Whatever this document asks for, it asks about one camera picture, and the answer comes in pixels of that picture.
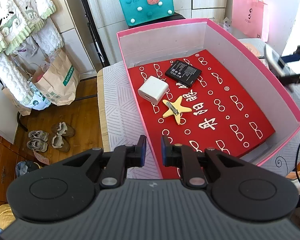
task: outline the star-shaped hair clip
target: star-shaped hair clip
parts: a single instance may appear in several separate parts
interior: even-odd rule
[[[162,117],[166,118],[170,115],[174,115],[177,124],[180,124],[181,113],[192,112],[192,109],[189,107],[184,107],[181,105],[182,96],[179,96],[175,102],[169,102],[168,100],[162,100],[162,102],[169,108],[167,112],[165,112]]]

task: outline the sneaker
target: sneaker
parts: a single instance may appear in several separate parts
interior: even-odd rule
[[[49,135],[49,133],[47,133],[45,131],[37,130],[37,131],[29,132],[28,137],[31,139],[39,139],[39,140],[46,142],[46,141],[48,141],[48,135]]]
[[[27,147],[30,150],[35,150],[36,152],[45,152],[48,148],[48,144],[39,139],[32,139],[27,142]]]
[[[55,135],[51,140],[51,145],[53,148],[62,152],[68,152],[70,150],[70,144],[68,144],[61,135]]]
[[[75,129],[73,129],[69,124],[66,122],[60,122],[52,125],[51,131],[54,134],[62,135],[63,137],[72,137],[74,136]]]

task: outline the teal felt bag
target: teal felt bag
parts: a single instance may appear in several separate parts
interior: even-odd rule
[[[129,26],[174,14],[173,0],[119,0]]]

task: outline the pink box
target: pink box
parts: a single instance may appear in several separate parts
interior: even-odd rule
[[[262,165],[300,130],[300,110],[278,79],[240,41],[211,20],[196,18],[156,23],[118,32],[117,37],[131,86],[128,68],[187,57],[203,49],[227,68],[276,131],[246,154],[245,160]],[[138,110],[154,152],[139,106]]]

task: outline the phone battery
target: phone battery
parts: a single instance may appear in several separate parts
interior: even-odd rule
[[[189,88],[192,87],[200,74],[200,69],[180,60],[176,60],[172,63],[171,67],[165,72],[167,77],[170,77]]]

